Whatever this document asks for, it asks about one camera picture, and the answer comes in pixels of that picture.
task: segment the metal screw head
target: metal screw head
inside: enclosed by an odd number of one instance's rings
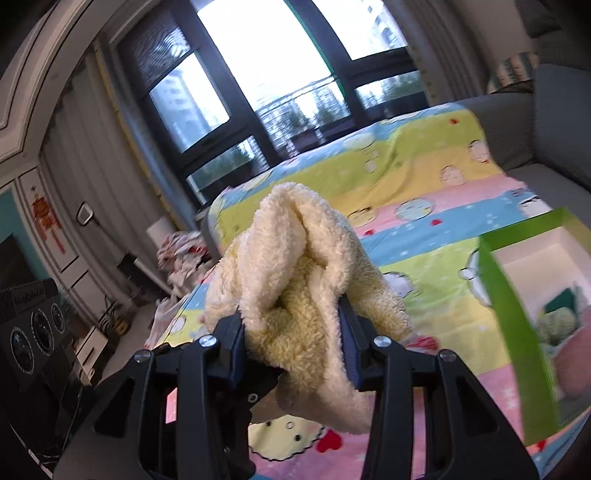
[[[214,346],[217,343],[217,338],[213,335],[203,335],[199,338],[199,344],[202,347]]]
[[[150,350],[142,349],[135,352],[132,358],[135,362],[143,364],[144,362],[150,360],[151,356],[152,352],[150,352]]]
[[[451,350],[441,350],[439,356],[444,362],[453,362],[457,358],[457,355]]]
[[[374,345],[380,348],[385,348],[392,345],[392,340],[390,337],[386,337],[385,335],[378,335],[376,338],[374,338]]]

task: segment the television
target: television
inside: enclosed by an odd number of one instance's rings
[[[35,275],[13,235],[0,242],[0,290],[35,281]]]

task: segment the fluffy towel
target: fluffy towel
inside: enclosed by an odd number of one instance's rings
[[[373,396],[353,389],[343,364],[343,293],[378,333],[410,336],[402,300],[345,217],[303,185],[275,186],[215,269],[204,313],[212,331],[239,306],[249,354],[287,372],[253,408],[254,422],[289,413],[340,432],[369,431]]]

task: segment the cartoon print bedsheet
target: cartoon print bedsheet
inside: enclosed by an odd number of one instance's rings
[[[338,164],[323,174],[323,163],[335,157]],[[521,434],[517,385],[478,279],[476,249],[478,235],[548,207],[493,163],[473,115],[451,104],[381,122],[224,192],[212,207],[223,249],[248,227],[270,188],[289,180],[316,187],[347,215],[371,260],[403,297],[416,331],[435,339],[438,348],[456,351]],[[195,289],[161,341],[178,345],[206,333],[199,317],[207,287],[208,280]],[[174,406],[173,393],[169,420]],[[414,478],[424,469],[422,408],[417,393]],[[367,442],[368,435],[334,432],[292,416],[249,428],[257,477],[274,480],[359,478]],[[530,447],[540,469],[550,461],[541,446]]]

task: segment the red heart print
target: red heart print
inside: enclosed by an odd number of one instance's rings
[[[422,335],[416,340],[410,342],[407,348],[418,348],[421,350],[428,350],[433,353],[437,353],[439,351],[439,342],[435,337]]]
[[[343,446],[343,439],[334,430],[329,431],[324,435],[320,441],[316,444],[316,450],[320,453],[324,453],[326,450],[333,449],[338,450]]]

